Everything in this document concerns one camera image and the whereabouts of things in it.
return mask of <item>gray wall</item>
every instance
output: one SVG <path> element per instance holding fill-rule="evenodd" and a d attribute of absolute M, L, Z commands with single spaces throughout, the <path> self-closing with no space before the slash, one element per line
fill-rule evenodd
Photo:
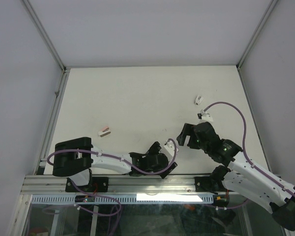
<path fill-rule="evenodd" d="M 0 235 L 33 169 L 60 69 L 19 0 L 0 0 Z"/>
<path fill-rule="evenodd" d="M 295 184 L 295 0 L 281 0 L 242 68 L 266 156 Z"/>

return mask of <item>white table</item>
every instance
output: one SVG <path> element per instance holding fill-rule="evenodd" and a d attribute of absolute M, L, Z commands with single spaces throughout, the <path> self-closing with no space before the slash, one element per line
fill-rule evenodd
<path fill-rule="evenodd" d="M 204 101 L 194 104 L 200 94 Z M 216 101 L 236 105 L 247 120 L 248 155 L 267 168 L 261 144 L 235 66 L 119 67 L 71 69 L 50 153 L 55 144 L 83 136 L 117 153 L 145 153 L 155 141 L 174 140 L 184 123 L 197 124 L 197 113 Z M 220 138 L 241 145 L 243 123 L 226 105 L 209 110 Z M 111 134 L 97 132 L 108 125 Z M 171 174 L 211 173 L 215 163 L 202 150 L 179 147 Z M 94 174 L 116 172 L 93 168 Z M 52 166 L 45 168 L 52 174 Z"/>

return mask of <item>white work surface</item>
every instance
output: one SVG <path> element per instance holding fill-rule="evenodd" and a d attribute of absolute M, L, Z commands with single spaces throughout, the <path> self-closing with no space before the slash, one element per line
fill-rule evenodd
<path fill-rule="evenodd" d="M 198 94 L 204 97 L 200 106 L 194 104 Z M 217 101 L 230 102 L 243 112 L 248 155 L 267 168 L 235 66 L 71 69 L 49 153 L 59 142 L 84 136 L 104 151 L 145 153 L 155 141 L 176 140 L 184 123 L 197 124 L 197 113 Z M 220 138 L 242 146 L 240 115 L 227 105 L 216 105 L 209 113 Z M 111 134 L 101 138 L 97 133 L 106 125 Z M 178 166 L 171 174 L 211 173 L 219 165 L 202 150 L 178 148 Z M 52 166 L 47 164 L 44 174 L 52 174 Z"/>

